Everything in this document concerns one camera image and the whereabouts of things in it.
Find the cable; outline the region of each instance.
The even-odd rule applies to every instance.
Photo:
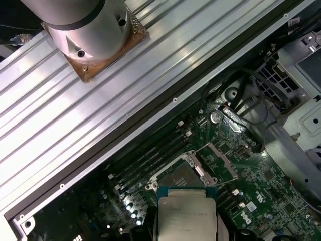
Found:
[[[277,123],[277,121],[275,120],[275,121],[273,121],[273,122],[270,122],[270,123],[266,126],[265,132],[264,132],[264,137],[263,137],[263,143],[262,143],[262,147],[261,147],[261,152],[263,152],[264,149],[265,149],[266,137],[267,137],[267,132],[268,132],[268,130],[270,129],[270,127],[271,127],[272,125],[274,125],[274,124],[276,124],[276,123]]]
[[[320,214],[321,215],[321,210],[314,207],[300,192],[299,190],[296,188],[295,184],[293,183],[293,180],[290,179],[290,183],[291,183],[291,186],[297,191],[297,193],[299,194],[299,196],[302,198],[302,200],[313,210],[315,211],[316,213]]]
[[[235,98],[231,101],[231,105],[230,105],[231,109],[235,109],[237,107],[237,105],[240,103],[240,101],[244,95],[247,83],[248,83],[248,77],[249,77],[248,74],[243,75],[241,83],[238,87],[237,94],[236,94]]]
[[[250,70],[250,69],[247,69],[247,68],[243,68],[243,67],[237,67],[235,69],[239,70],[239,71],[242,71],[242,72],[245,72],[245,73],[248,73],[248,74],[252,75],[253,77],[255,77],[256,79],[258,79],[259,81],[261,81],[262,83],[266,84],[274,93],[276,93],[283,100],[283,102],[284,102],[284,104],[285,104],[285,106],[287,108],[289,108],[291,106],[291,100],[287,97],[287,95],[284,94],[279,88],[277,88],[276,86],[271,84],[262,75],[256,73],[253,70]]]
[[[21,29],[21,30],[30,30],[30,31],[38,31],[41,28],[38,29],[29,29],[29,28],[22,28],[22,27],[16,27],[16,26],[11,26],[11,25],[6,25],[6,24],[0,24],[2,27],[7,27],[7,28],[12,28],[12,29]]]
[[[250,102],[250,101],[254,101],[253,100],[253,97],[250,97],[250,98],[247,98],[247,99],[245,99],[245,100],[243,100],[236,108],[235,108],[235,113],[237,113],[237,112],[239,112],[242,108],[243,108],[243,106],[245,106],[248,102]]]
[[[15,44],[15,41],[4,41],[4,40],[0,40],[0,45],[12,45]]]

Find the capacitor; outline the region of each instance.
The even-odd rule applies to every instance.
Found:
[[[125,228],[126,228],[125,225],[123,225],[123,226],[121,226],[121,227],[119,228],[119,231],[120,231],[120,232],[123,232],[123,231],[125,230]]]
[[[313,226],[319,226],[319,222],[316,221],[316,220],[313,219],[313,218],[311,218],[311,219],[309,220],[309,223],[311,223]]]
[[[265,214],[264,214],[264,217],[265,217],[267,220],[269,220],[269,221],[271,221],[271,220],[273,219],[273,215],[270,214],[270,213],[265,213]]]
[[[131,202],[126,206],[126,210],[129,211],[129,210],[131,210],[132,207],[133,207],[133,204]]]
[[[215,111],[211,114],[210,119],[214,124],[219,124],[223,120],[223,114],[220,111]]]
[[[139,219],[137,219],[136,225],[138,225],[138,226],[142,225],[142,217],[140,217]]]
[[[131,214],[131,218],[136,218],[137,217],[137,214],[138,214],[138,211],[137,210],[135,210],[134,212],[132,212],[132,214]]]

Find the silver metal surface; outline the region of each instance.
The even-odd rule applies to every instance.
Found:
[[[97,64],[115,55],[131,32],[124,1],[22,0],[46,25],[54,43],[66,56],[83,64]]]
[[[61,52],[79,63],[96,64],[124,46],[131,21],[123,1],[107,0],[99,15],[83,27],[72,30],[47,27]]]
[[[321,145],[321,101],[311,99],[300,106],[283,127],[304,151]]]
[[[2,213],[281,2],[153,1],[139,9],[136,1],[126,1],[129,7],[138,6],[139,11],[132,10],[148,27],[150,38],[88,85],[77,78],[45,32],[35,36],[0,64]],[[305,0],[289,13],[289,17],[312,2]],[[222,71],[286,21],[287,18],[279,20],[187,93],[203,86],[209,77]],[[168,108],[175,107],[181,98],[184,95]],[[164,113],[160,111],[154,117]],[[106,160],[140,131],[142,129],[131,134],[55,195]]]
[[[317,46],[319,49],[321,39],[318,39],[318,33],[309,33],[302,38],[299,38],[282,48],[279,52],[278,64],[282,69],[297,82],[297,84],[304,88],[304,90],[312,97],[316,97],[321,94],[321,83],[319,76],[311,76],[307,71],[304,70],[303,64],[307,62],[314,54],[319,54],[311,50],[311,46]],[[314,60],[309,63],[313,72],[318,73],[318,60]]]
[[[49,24],[67,25],[90,14],[99,0],[21,0],[40,19]]]
[[[215,200],[175,191],[158,201],[158,240],[216,240]]]

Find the black cable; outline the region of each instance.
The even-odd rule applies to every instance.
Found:
[[[236,94],[235,98],[231,101],[231,105],[230,105],[231,109],[235,109],[237,107],[237,105],[240,103],[241,99],[243,98],[246,86],[248,84],[248,77],[249,77],[248,74],[245,74],[243,76],[241,83],[238,87],[237,94]]]
[[[5,41],[5,40],[0,40],[0,45],[12,45],[15,44],[15,41]]]
[[[248,102],[250,102],[250,101],[254,101],[253,100],[253,97],[250,97],[250,98],[247,98],[247,99],[245,99],[245,100],[243,100],[242,101],[242,103],[240,103],[236,108],[235,108],[235,113],[237,113],[237,112],[239,112],[242,108],[243,108],[243,106],[245,106]]]
[[[30,28],[23,28],[23,27],[16,27],[16,26],[11,26],[11,25],[6,25],[6,24],[0,24],[2,27],[7,27],[7,28],[12,28],[12,29],[21,29],[21,30],[30,30],[30,31],[38,31],[41,28],[38,29],[30,29]]]
[[[287,95],[284,94],[279,88],[274,86],[272,83],[270,83],[267,79],[265,79],[259,73],[255,72],[255,71],[253,71],[251,69],[247,69],[247,68],[243,68],[243,67],[238,67],[238,68],[235,68],[235,69],[239,70],[239,71],[242,71],[242,72],[245,72],[245,73],[248,73],[248,74],[252,75],[253,77],[255,77],[256,79],[258,79],[259,81],[261,81],[262,83],[266,84],[274,93],[276,93],[282,99],[282,101],[285,104],[285,107],[289,108],[291,106],[291,100],[287,97]]]
[[[261,147],[261,151],[262,151],[262,152],[263,152],[264,149],[265,149],[267,132],[268,132],[268,130],[270,129],[270,127],[271,127],[272,125],[276,124],[276,123],[277,123],[276,120],[273,121],[273,122],[270,122],[270,123],[266,126],[266,128],[265,128],[264,137],[263,137],[263,143],[262,143],[262,147]]]

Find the motherboard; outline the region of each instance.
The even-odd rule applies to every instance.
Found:
[[[217,188],[217,212],[268,239],[321,240],[321,220],[261,141],[208,102],[187,109],[127,154],[117,154],[73,190],[82,230],[122,234],[157,206],[159,186]]]

